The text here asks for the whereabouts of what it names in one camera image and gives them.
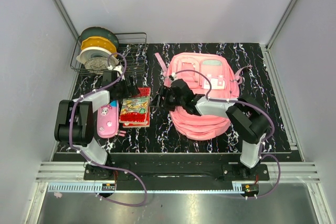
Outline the red thirteen-storey treehouse book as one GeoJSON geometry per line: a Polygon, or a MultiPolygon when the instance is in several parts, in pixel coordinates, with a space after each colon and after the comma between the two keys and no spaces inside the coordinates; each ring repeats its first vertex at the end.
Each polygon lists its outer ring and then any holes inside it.
{"type": "MultiPolygon", "coordinates": [[[[140,94],[135,96],[135,97],[142,97],[142,96],[149,96],[150,100],[151,100],[151,88],[149,87],[144,87],[144,88],[139,88],[140,90],[140,94]]],[[[140,125],[140,124],[123,124],[122,126],[124,128],[135,128],[135,127],[149,127],[150,126],[150,104],[149,104],[149,113],[148,113],[148,122],[145,125],[140,125]]]]}

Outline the pink school backpack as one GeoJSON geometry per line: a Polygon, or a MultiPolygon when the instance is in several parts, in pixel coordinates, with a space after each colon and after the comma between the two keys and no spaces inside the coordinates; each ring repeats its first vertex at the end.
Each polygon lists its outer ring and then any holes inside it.
{"type": "MultiPolygon", "coordinates": [[[[194,94],[206,94],[216,99],[236,99],[239,85],[243,82],[240,73],[251,65],[233,72],[227,60],[218,55],[184,52],[175,55],[167,66],[159,53],[155,54],[163,70],[164,86],[172,86],[169,76],[183,79],[194,94]]],[[[227,117],[216,115],[191,115],[178,105],[170,108],[170,117],[176,130],[186,137],[205,141],[223,134],[231,125],[227,117]]]]}

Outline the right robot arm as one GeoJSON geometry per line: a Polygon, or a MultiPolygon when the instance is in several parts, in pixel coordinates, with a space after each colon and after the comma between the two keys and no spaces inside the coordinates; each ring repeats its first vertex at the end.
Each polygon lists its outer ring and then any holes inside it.
{"type": "Polygon", "coordinates": [[[243,140],[238,173],[244,180],[256,176],[256,165],[262,159],[262,146],[275,131],[270,116],[252,97],[233,100],[210,98],[207,93],[194,93],[182,79],[174,80],[170,87],[162,85],[150,106],[171,112],[182,107],[190,115],[211,115],[229,119],[243,140]]]}

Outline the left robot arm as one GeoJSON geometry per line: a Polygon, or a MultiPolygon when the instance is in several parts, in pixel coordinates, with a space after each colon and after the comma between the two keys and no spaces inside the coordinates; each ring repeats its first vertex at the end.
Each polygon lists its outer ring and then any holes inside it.
{"type": "Polygon", "coordinates": [[[54,137],[95,165],[95,174],[107,180],[113,175],[113,167],[108,164],[108,153],[95,139],[94,113],[112,101],[118,102],[140,91],[133,76],[117,70],[104,71],[102,85],[77,99],[60,101],[54,137]]]}

